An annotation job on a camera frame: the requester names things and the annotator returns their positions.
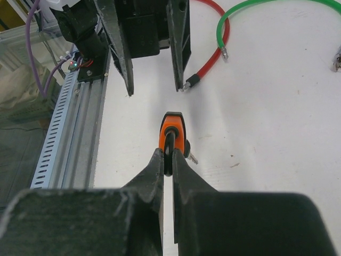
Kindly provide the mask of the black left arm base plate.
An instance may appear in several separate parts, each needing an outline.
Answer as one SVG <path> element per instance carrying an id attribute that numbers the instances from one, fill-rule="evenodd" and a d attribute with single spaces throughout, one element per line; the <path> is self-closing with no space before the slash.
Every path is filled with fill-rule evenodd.
<path id="1" fill-rule="evenodd" d="M 101 56 L 81 64 L 80 68 L 78 68 L 77 81 L 87 83 L 102 79 L 106 72 L 108 52 L 108 49 L 106 49 Z"/>

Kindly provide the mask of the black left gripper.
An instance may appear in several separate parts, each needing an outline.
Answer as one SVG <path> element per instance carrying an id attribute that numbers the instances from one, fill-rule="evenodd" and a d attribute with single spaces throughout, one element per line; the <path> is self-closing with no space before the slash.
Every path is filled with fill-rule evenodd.
<path id="1" fill-rule="evenodd" d="M 115 50 L 129 96 L 134 94 L 132 59 L 171 48 L 175 89 L 184 87 L 191 56 L 189 1 L 94 1 Z"/>

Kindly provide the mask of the orange black padlock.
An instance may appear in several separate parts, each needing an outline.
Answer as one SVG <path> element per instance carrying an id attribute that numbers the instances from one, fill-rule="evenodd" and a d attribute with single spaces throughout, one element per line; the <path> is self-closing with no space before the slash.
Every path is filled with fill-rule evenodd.
<path id="1" fill-rule="evenodd" d="M 181 112 L 168 111 L 165 113 L 160 126 L 159 148 L 164 154 L 164 175 L 172 176 L 173 151 L 178 149 L 185 155 L 186 128 Z"/>

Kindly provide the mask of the keys of orange padlock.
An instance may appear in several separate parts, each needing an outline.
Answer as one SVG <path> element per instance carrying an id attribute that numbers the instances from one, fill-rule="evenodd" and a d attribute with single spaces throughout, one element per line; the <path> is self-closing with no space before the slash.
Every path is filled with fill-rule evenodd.
<path id="1" fill-rule="evenodd" d="M 193 161 L 196 165 L 198 164 L 198 160 L 195 158 L 195 156 L 191 152 L 191 144 L 189 140 L 185 141 L 184 157 Z"/>

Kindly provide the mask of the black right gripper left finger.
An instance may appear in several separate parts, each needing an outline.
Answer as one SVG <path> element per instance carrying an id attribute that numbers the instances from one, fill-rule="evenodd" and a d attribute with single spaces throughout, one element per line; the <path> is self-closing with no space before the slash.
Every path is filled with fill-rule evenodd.
<path id="1" fill-rule="evenodd" d="M 1 219 L 1 255 L 162 255 L 163 151 L 115 189 L 21 191 Z"/>

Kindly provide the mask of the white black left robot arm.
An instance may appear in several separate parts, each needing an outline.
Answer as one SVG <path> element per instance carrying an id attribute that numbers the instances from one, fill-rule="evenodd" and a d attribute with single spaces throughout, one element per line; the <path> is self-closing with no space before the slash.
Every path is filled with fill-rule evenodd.
<path id="1" fill-rule="evenodd" d="M 50 1 L 49 7 L 63 37 L 85 60 L 79 81 L 102 76 L 104 57 L 111 53 L 133 95 L 132 60 L 170 49 L 175 89 L 189 87 L 183 79 L 191 55 L 189 1 Z"/>

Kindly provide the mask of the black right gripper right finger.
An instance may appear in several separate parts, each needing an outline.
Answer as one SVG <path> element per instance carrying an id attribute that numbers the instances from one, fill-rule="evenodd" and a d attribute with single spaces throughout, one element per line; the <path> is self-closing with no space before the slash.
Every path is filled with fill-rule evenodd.
<path id="1" fill-rule="evenodd" d="M 335 255 L 305 195 L 218 191 L 174 150 L 174 242 L 179 255 Z"/>

